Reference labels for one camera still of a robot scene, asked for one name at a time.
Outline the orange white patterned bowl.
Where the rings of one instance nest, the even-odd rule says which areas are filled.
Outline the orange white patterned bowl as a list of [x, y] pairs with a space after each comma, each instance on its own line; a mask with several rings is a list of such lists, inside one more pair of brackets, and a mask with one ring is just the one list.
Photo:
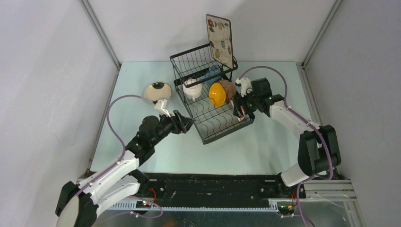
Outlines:
[[233, 115], [237, 118], [239, 122], [242, 121], [246, 116], [244, 107], [242, 105], [235, 105]]

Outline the tan bowl with dark rim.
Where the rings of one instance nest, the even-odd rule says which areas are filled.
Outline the tan bowl with dark rim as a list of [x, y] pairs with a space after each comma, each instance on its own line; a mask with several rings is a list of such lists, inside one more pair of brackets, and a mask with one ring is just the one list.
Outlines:
[[229, 103], [232, 97], [236, 94], [237, 89], [232, 81], [220, 80], [219, 84], [223, 87], [226, 94], [226, 103]]

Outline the white two-handled soup cup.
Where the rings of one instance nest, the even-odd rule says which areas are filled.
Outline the white two-handled soup cup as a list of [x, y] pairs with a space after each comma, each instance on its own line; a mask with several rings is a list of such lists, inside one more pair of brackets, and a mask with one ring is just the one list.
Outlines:
[[188, 79], [183, 83], [183, 93], [189, 100], [195, 101], [202, 94], [202, 84], [196, 84], [196, 79]]

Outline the round cream plate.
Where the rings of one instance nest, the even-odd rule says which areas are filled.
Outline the round cream plate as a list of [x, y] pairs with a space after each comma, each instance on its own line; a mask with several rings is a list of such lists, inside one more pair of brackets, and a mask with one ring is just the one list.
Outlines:
[[155, 82], [147, 86], [144, 90], [144, 97], [153, 101], [161, 98], [169, 99], [172, 94], [171, 87], [164, 82]]

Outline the yellow plastic bowl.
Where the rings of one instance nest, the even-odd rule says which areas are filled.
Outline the yellow plastic bowl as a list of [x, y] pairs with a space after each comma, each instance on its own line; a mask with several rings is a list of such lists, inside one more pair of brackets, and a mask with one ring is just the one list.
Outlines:
[[227, 93], [221, 83], [212, 84], [209, 89], [209, 100], [214, 107], [221, 107], [227, 99]]

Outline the blue floral mug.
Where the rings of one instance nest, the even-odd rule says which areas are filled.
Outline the blue floral mug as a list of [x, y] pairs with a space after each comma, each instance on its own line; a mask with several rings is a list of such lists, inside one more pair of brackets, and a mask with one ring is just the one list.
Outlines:
[[204, 83], [209, 86], [212, 86], [213, 83], [220, 81], [222, 79], [221, 75], [214, 77], [219, 73], [220, 73], [220, 67], [218, 65], [211, 66], [209, 71], [203, 77], [204, 79], [208, 79]]

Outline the square floral ceramic plate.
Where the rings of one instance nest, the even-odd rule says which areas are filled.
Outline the square floral ceramic plate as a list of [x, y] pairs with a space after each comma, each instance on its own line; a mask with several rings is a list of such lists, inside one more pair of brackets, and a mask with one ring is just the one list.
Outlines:
[[234, 68], [232, 27], [229, 19], [206, 15], [208, 29], [208, 41], [213, 59], [227, 66]]

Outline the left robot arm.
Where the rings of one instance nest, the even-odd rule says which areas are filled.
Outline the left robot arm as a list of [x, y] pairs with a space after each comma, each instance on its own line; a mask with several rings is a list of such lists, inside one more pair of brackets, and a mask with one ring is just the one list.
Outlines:
[[187, 133], [195, 119], [180, 114], [147, 116], [123, 152], [103, 171], [63, 185], [55, 214], [58, 227], [91, 227], [97, 218], [120, 200], [135, 195], [148, 179], [138, 170], [169, 134]]

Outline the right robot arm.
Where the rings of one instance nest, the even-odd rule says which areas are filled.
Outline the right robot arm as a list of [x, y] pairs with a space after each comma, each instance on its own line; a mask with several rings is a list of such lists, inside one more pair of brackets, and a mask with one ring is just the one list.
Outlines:
[[235, 84], [241, 89], [231, 101], [235, 116], [242, 118], [259, 111], [292, 131], [299, 141], [297, 162], [280, 173], [285, 186], [294, 186], [312, 176], [329, 175], [341, 163], [336, 131], [331, 125], [307, 120], [282, 95], [272, 94], [266, 78], [253, 81], [242, 78]]

